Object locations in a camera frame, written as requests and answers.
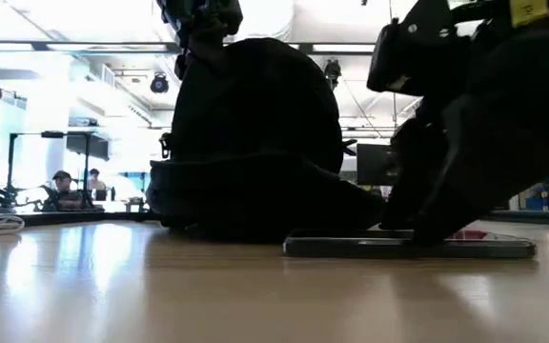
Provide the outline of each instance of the monitor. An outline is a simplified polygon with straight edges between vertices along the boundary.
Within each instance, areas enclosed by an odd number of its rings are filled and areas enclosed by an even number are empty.
[[[388,145],[357,144],[357,184],[393,186],[397,167]]]
[[[90,156],[100,158],[106,161],[110,160],[110,143],[107,139],[103,139],[97,135],[92,135],[90,149]],[[68,134],[67,150],[77,153],[86,152],[86,136],[78,134]]]
[[[96,201],[105,201],[107,200],[107,191],[100,190],[94,192],[94,200]]]

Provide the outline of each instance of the seated person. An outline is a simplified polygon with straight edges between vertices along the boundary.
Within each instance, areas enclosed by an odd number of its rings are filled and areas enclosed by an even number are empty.
[[[82,208],[82,193],[71,190],[71,175],[66,171],[57,171],[52,178],[58,192],[58,206],[61,210]]]
[[[99,180],[99,170],[91,169],[91,178],[88,180],[88,191],[95,191],[94,200],[103,201],[107,198],[107,185]]]

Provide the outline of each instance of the table surface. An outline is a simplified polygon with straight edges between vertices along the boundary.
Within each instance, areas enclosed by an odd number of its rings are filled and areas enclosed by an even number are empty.
[[[292,259],[150,223],[0,236],[0,343],[548,342],[549,227],[536,261]]]

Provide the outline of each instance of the smartphone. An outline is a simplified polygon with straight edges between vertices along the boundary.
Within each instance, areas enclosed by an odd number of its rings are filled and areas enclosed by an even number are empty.
[[[533,258],[537,245],[505,234],[480,231],[455,233],[430,248],[410,244],[412,231],[292,232],[283,243],[290,257],[330,258]]]

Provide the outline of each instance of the black bag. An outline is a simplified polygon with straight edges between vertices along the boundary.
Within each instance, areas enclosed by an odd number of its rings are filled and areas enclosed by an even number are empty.
[[[151,208],[208,237],[282,240],[292,229],[366,230],[382,199],[341,181],[338,108],[323,71],[270,38],[193,61],[167,145],[152,162]]]

